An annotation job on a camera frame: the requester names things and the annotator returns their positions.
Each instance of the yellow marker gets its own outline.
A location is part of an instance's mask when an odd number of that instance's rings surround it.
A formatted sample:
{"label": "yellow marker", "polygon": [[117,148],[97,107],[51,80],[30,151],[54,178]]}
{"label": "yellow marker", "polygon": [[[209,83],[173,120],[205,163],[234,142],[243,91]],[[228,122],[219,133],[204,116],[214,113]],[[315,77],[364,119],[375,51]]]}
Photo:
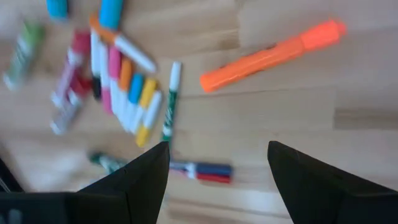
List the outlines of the yellow marker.
{"label": "yellow marker", "polygon": [[157,113],[159,112],[160,105],[162,104],[162,92],[157,90],[153,94],[150,105],[145,114],[144,121],[139,129],[136,143],[139,147],[144,147],[151,129],[154,127]]}
{"label": "yellow marker", "polygon": [[147,80],[145,80],[144,88],[141,93],[141,99],[139,100],[137,113],[135,114],[131,124],[130,131],[133,134],[137,134],[138,128],[141,124],[141,119],[146,112],[146,108],[148,108],[149,106],[150,99],[152,99],[152,95],[154,94],[155,89],[156,89],[156,80],[153,78],[147,78]]}

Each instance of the white marker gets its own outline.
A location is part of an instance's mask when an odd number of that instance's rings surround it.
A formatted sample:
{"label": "white marker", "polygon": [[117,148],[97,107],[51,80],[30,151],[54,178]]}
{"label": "white marker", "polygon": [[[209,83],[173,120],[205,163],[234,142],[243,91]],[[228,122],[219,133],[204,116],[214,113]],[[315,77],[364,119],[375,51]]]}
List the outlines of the white marker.
{"label": "white marker", "polygon": [[162,92],[157,90],[155,91],[152,100],[150,101],[147,113],[145,114],[144,122],[142,122],[142,126],[139,129],[136,138],[136,143],[138,147],[145,146],[149,133],[151,129],[154,127],[157,113],[159,112],[161,104],[162,104]]}

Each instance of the blue marker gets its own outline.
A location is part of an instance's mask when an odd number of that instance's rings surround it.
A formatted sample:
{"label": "blue marker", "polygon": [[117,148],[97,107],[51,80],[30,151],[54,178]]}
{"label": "blue marker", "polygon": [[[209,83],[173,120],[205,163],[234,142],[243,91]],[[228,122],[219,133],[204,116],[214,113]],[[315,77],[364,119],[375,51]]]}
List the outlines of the blue marker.
{"label": "blue marker", "polygon": [[135,73],[131,79],[128,103],[123,118],[123,127],[131,130],[132,121],[138,109],[139,99],[141,97],[142,86],[144,85],[144,76],[141,73]]}
{"label": "blue marker", "polygon": [[123,0],[102,0],[99,23],[104,28],[117,30],[123,9]]}
{"label": "blue marker", "polygon": [[68,19],[68,0],[47,0],[47,10],[52,19],[65,21]]}

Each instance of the orange marker cap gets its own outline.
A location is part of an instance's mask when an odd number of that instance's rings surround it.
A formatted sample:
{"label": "orange marker cap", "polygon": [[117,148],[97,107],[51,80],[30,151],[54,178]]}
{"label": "orange marker cap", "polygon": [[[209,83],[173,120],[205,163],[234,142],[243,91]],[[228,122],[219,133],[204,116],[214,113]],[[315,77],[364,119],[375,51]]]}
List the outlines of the orange marker cap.
{"label": "orange marker cap", "polygon": [[104,39],[105,41],[107,41],[110,44],[114,43],[114,40],[116,39],[116,37],[118,36],[118,33],[115,33],[113,31],[110,31],[108,29],[105,29],[101,26],[100,22],[98,22],[98,14],[93,13],[90,16],[90,26],[91,28],[93,28],[98,35]]}
{"label": "orange marker cap", "polygon": [[346,34],[346,26],[340,21],[323,22],[302,33],[300,38],[307,51],[318,50],[340,41]]}
{"label": "orange marker cap", "polygon": [[122,91],[129,91],[130,83],[132,77],[132,63],[127,57],[122,59],[122,67],[119,79],[119,88]]}

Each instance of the green marker cap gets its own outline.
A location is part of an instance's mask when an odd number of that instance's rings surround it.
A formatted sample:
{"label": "green marker cap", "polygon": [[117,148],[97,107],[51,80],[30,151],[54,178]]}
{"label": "green marker cap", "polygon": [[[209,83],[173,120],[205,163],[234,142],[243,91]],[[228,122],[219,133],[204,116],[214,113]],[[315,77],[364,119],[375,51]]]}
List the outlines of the green marker cap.
{"label": "green marker cap", "polygon": [[39,44],[44,38],[44,26],[36,22],[24,22],[22,37],[31,45]]}

